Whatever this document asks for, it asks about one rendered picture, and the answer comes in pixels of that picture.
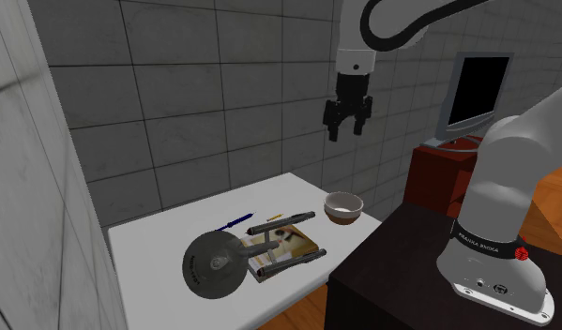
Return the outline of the white table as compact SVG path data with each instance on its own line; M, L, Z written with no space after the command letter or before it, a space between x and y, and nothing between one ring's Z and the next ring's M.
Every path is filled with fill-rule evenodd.
M367 214L350 225L332 223L324 212L326 195L285 173L112 227L108 235L128 329L256 330L315 291L380 224ZM325 249L326 256L262 283L247 275L235 292L217 300L201 298L187 287L184 254L201 234L245 217L230 230L242 238L249 227L277 214L308 211L315 218L297 228Z

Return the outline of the dark robot stand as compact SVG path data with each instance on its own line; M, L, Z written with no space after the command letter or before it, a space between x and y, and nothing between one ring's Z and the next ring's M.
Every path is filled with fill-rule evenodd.
M403 203L333 272L324 330L562 330L562 256L528 247L554 298L543 327L462 298L436 259L452 220Z

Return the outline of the grey flat screen monitor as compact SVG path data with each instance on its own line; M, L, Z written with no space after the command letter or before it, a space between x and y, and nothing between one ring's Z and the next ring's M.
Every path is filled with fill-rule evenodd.
M421 144L443 150L444 143L491 124L514 57L513 52L458 52L434 137Z

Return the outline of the blue pen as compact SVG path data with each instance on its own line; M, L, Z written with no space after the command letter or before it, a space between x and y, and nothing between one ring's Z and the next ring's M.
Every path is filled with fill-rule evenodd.
M244 215L244 216L242 216L242 217L239 217L239 218L236 218L236 219L234 219L234 220L232 220L232 221L229 221L229 222L227 222L226 224L224 224L223 226L219 227L216 231L223 231L223 230L232 228L232 227L234 227L236 224L239 224L239 223L241 223L241 222L243 222L243 221L245 221L245 220L247 220L247 219L253 217L254 214L255 214L255 213L248 213L247 215Z

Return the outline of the white and brown bowl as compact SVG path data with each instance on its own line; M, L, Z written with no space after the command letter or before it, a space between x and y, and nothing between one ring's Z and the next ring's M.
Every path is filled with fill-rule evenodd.
M354 223L360 217L363 207L363 200L349 192L331 192L324 199L327 217L338 225Z

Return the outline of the grey spaceship model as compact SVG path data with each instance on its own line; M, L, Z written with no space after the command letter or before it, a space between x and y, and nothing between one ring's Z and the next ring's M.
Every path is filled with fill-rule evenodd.
M325 256L327 252L322 248L283 261L273 255L273 250L280 243L270 239L272 230L314 217L315 213L310 211L252 226L247 229L247 234L261 233L265 239L262 243L247 247L235 235L223 230L203 233L193 240L184 254L182 275L187 286L200 297L220 299L239 288L251 269L251 258L268 254L271 263L257 267L255 273L260 277L271 277L298 264Z

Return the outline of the cream and brown book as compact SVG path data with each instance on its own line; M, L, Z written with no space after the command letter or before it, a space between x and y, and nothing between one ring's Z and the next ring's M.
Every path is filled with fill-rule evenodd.
M249 268L253 277L258 282L270 278L270 275L261 276L258 270L273 262L284 262L292 258L301 257L315 252L319 249L306 234L301 232L295 225L287 225L268 232L270 241L277 241L280 245L270 252L265 252L249 258Z

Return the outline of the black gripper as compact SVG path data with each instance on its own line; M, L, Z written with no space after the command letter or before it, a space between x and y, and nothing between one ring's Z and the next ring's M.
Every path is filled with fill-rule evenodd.
M328 139L336 142L341 123L355 114L353 133L362 135L366 121L372 117L372 96L367 96L370 75L337 74L337 100L327 100L323 115L323 124L327 127Z

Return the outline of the red cabinet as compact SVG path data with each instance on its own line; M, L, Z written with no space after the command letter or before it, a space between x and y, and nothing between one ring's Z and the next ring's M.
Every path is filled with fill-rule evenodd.
M480 137L468 135L444 143L439 149L415 148L403 200L456 218L475 168L481 141Z

